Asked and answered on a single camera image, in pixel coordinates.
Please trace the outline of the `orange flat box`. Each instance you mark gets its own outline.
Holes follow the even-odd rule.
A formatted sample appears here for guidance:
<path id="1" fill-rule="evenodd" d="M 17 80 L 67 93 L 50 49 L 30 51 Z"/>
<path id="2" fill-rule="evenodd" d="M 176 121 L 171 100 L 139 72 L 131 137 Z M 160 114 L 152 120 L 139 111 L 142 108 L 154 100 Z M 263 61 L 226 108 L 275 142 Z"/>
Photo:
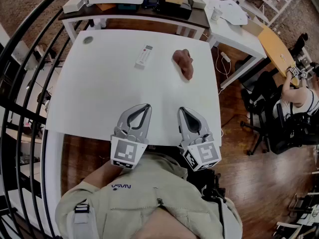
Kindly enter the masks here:
<path id="1" fill-rule="evenodd" d="M 106 11 L 112 8 L 116 7 L 115 3 L 97 3 L 96 6 L 101 10 L 101 11 Z"/>

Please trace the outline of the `white paper sheets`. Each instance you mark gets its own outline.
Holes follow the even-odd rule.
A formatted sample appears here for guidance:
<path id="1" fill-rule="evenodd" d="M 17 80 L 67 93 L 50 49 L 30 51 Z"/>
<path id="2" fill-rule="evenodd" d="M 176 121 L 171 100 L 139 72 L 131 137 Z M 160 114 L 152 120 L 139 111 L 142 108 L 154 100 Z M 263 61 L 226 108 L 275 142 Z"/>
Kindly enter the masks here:
<path id="1" fill-rule="evenodd" d="M 221 17 L 232 25 L 247 25 L 246 12 L 234 0 L 221 0 L 214 6 L 222 12 Z"/>

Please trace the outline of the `white frame chair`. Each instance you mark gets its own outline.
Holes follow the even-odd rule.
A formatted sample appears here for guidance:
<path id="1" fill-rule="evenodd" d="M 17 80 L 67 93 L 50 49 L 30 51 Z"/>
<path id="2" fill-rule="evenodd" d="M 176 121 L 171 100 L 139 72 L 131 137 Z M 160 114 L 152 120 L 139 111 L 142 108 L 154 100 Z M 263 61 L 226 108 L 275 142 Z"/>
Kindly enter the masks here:
<path id="1" fill-rule="evenodd" d="M 272 239 L 319 239 L 319 192 L 294 195 L 288 216 L 287 223 L 277 222 Z"/>

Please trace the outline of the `black metal railing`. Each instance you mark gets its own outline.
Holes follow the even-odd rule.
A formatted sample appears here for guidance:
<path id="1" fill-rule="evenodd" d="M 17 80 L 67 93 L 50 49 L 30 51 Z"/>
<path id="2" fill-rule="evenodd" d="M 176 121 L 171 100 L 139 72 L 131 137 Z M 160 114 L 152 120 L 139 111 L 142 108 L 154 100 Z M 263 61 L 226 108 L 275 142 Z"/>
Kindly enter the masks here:
<path id="1" fill-rule="evenodd" d="M 69 0 L 0 0 L 0 239 L 60 239 L 45 192 L 47 109 L 72 42 Z"/>

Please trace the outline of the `round yellow table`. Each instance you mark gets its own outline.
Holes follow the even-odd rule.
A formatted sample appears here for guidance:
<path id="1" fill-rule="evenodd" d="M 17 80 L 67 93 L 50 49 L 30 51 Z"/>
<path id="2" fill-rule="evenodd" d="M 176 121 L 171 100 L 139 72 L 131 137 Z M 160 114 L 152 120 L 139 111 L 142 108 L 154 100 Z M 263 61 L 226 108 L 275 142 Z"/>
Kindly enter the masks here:
<path id="1" fill-rule="evenodd" d="M 260 23 L 260 26 L 263 30 L 258 35 L 259 41 L 272 64 L 278 69 L 282 76 L 286 76 L 287 69 L 294 65 L 295 61 L 293 57 L 275 32 L 263 23 Z"/>

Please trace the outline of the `person's left forearm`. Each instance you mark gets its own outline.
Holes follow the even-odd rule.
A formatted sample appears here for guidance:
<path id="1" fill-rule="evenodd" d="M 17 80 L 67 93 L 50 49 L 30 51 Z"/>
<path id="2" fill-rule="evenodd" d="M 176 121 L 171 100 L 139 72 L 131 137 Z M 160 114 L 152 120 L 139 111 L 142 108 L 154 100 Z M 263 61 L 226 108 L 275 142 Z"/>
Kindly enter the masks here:
<path id="1" fill-rule="evenodd" d="M 93 171 L 84 178 L 84 182 L 99 189 L 112 183 L 123 171 L 123 167 L 113 165 L 111 160 L 103 164 L 100 168 Z"/>

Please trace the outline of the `white paper cup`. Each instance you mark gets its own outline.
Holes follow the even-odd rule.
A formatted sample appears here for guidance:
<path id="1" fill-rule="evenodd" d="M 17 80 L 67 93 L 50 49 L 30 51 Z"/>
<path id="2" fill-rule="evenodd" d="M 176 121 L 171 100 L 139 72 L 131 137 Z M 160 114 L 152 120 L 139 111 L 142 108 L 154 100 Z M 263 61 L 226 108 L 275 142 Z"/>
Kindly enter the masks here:
<path id="1" fill-rule="evenodd" d="M 217 21 L 221 16 L 222 16 L 222 11 L 215 7 L 213 9 L 211 19 L 214 21 Z"/>

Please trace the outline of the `person's beige jacket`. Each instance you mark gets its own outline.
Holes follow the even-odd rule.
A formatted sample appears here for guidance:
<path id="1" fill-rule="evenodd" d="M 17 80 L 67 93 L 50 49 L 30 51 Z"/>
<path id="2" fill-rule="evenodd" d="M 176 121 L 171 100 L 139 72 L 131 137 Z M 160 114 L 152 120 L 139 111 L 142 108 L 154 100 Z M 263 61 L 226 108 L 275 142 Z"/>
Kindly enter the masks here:
<path id="1" fill-rule="evenodd" d="M 242 239 L 229 199 L 206 200 L 187 170 L 164 154 L 143 154 L 99 189 L 84 181 L 60 199 L 55 221 L 63 239 Z"/>

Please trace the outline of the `teal box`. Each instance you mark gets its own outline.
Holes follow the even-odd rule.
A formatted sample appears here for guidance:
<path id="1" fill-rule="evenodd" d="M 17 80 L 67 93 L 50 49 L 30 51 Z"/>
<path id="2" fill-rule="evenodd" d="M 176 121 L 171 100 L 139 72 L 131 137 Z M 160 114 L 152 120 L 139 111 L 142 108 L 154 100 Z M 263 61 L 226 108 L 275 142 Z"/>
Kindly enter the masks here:
<path id="1" fill-rule="evenodd" d="M 129 3 L 118 3 L 117 9 L 124 11 L 137 11 L 139 8 L 138 4 L 129 4 Z"/>

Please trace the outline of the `dark wooden table white legs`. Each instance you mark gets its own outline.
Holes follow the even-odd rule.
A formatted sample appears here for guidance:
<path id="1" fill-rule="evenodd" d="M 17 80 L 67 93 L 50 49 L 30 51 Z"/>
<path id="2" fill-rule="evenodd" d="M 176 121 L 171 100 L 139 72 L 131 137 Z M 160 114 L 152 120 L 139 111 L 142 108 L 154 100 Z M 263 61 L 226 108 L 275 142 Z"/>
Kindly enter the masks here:
<path id="1" fill-rule="evenodd" d="M 139 8 L 136 12 L 119 11 L 111 8 L 102 11 L 97 5 L 90 7 L 83 6 L 79 11 L 72 13 L 63 13 L 59 20 L 62 21 L 71 41 L 75 41 L 77 33 L 73 26 L 74 22 L 81 20 L 99 20 L 100 23 L 106 22 L 108 19 L 129 19 L 143 20 L 166 23 L 176 26 L 176 35 L 200 39 L 205 30 L 209 29 L 209 22 L 204 10 L 193 9 L 189 19 L 162 15 L 154 12 L 152 9 Z"/>

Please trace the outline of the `black office chair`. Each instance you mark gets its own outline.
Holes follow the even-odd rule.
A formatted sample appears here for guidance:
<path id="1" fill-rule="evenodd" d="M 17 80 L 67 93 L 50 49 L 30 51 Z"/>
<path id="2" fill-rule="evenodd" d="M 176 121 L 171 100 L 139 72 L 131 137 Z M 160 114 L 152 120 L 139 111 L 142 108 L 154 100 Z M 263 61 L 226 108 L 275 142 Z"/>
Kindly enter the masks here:
<path id="1" fill-rule="evenodd" d="M 252 150 L 247 150 L 247 155 L 254 155 L 257 147 L 261 142 L 265 143 L 265 149 L 263 153 L 270 151 L 268 144 L 268 132 L 265 126 L 266 119 L 266 104 L 271 97 L 276 93 L 277 85 L 270 72 L 263 72 L 257 81 L 254 83 L 252 92 L 243 89 L 241 91 L 241 97 L 244 101 L 245 108 L 249 113 L 249 122 L 240 122 L 242 128 L 249 128 L 259 134 L 257 142 Z"/>

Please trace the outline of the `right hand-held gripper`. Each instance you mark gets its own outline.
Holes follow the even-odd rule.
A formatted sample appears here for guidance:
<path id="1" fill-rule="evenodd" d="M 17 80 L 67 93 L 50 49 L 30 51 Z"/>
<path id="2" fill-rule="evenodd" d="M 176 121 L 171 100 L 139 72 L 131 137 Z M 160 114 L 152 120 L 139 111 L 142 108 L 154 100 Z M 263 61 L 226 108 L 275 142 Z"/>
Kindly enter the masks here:
<path id="1" fill-rule="evenodd" d="M 202 115 L 190 108 L 180 107 L 177 120 L 183 139 L 179 148 L 193 171 L 211 168 L 221 161 L 220 148 Z"/>

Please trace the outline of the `white side table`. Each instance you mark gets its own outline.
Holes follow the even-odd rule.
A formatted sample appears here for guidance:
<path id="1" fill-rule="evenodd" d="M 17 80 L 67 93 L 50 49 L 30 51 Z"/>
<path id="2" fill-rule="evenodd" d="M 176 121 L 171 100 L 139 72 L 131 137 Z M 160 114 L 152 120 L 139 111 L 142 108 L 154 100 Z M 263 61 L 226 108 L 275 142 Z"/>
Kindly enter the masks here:
<path id="1" fill-rule="evenodd" d="M 220 88 L 225 89 L 240 76 L 249 71 L 261 59 L 265 59 L 267 56 L 258 37 L 242 29 L 241 25 L 232 25 L 222 17 L 220 17 L 217 21 L 211 19 L 214 6 L 218 4 L 220 0 L 203 1 L 206 3 L 204 11 L 210 26 L 210 37 L 207 40 L 210 47 L 216 46 L 216 43 L 218 42 L 226 44 L 251 56 L 251 58 L 239 67 L 235 73 L 231 74 L 220 84 Z"/>

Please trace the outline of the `white remote control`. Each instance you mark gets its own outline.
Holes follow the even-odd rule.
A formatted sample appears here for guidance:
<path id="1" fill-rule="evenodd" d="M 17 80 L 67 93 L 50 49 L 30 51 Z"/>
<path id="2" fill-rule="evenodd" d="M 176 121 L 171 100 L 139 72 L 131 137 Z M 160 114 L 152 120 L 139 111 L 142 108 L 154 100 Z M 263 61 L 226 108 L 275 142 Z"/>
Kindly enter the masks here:
<path id="1" fill-rule="evenodd" d="M 135 62 L 135 68 L 137 69 L 144 69 L 149 61 L 151 52 L 153 50 L 153 47 L 150 45 L 145 45 L 142 50 L 140 51 L 136 62 Z"/>

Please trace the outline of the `black box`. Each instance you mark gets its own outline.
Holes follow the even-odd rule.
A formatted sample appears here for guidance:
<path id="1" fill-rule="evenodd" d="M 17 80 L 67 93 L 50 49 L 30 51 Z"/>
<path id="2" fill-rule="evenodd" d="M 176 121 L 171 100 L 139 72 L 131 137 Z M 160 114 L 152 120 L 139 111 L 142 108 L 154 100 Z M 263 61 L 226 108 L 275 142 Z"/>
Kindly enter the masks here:
<path id="1" fill-rule="evenodd" d="M 153 11 L 168 16 L 189 19 L 192 13 L 192 7 L 188 0 L 183 0 L 182 4 L 158 0 L 158 3 L 154 6 Z"/>

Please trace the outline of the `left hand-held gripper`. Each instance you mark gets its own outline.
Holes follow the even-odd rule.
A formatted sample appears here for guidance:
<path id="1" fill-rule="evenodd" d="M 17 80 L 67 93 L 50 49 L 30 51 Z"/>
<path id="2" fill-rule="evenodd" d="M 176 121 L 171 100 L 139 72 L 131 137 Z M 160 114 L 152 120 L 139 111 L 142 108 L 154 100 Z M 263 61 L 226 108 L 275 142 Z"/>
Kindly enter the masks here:
<path id="1" fill-rule="evenodd" d="M 111 164 L 134 169 L 147 146 L 152 107 L 140 104 L 124 111 L 111 136 Z"/>

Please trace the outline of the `grey box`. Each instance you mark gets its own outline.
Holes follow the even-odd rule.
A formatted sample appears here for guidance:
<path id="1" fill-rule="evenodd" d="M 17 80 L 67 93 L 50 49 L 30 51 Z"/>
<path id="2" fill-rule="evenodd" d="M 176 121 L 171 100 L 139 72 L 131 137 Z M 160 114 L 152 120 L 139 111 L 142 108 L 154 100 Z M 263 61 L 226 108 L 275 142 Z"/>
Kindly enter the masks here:
<path id="1" fill-rule="evenodd" d="M 204 10 L 206 3 L 203 0 L 188 0 L 190 6 L 195 9 Z"/>

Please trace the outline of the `flat cardboard box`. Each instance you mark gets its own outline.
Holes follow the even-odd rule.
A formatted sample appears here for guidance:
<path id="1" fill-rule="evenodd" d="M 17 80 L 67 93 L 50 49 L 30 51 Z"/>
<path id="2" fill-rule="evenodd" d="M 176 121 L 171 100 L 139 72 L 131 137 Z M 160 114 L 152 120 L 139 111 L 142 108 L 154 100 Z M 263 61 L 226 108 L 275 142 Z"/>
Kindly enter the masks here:
<path id="1" fill-rule="evenodd" d="M 258 37 L 264 30 L 262 23 L 256 17 L 253 19 L 247 19 L 247 24 L 242 25 L 241 27 L 256 37 Z"/>

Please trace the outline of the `white flat box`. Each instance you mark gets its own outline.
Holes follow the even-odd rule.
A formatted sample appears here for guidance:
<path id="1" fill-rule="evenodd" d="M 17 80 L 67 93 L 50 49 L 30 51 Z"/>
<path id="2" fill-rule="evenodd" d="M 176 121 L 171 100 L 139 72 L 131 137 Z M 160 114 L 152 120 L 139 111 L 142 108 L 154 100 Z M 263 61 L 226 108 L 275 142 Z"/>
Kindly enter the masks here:
<path id="1" fill-rule="evenodd" d="M 78 11 L 83 5 L 85 5 L 87 0 L 69 0 L 63 6 L 64 13 L 71 13 Z"/>

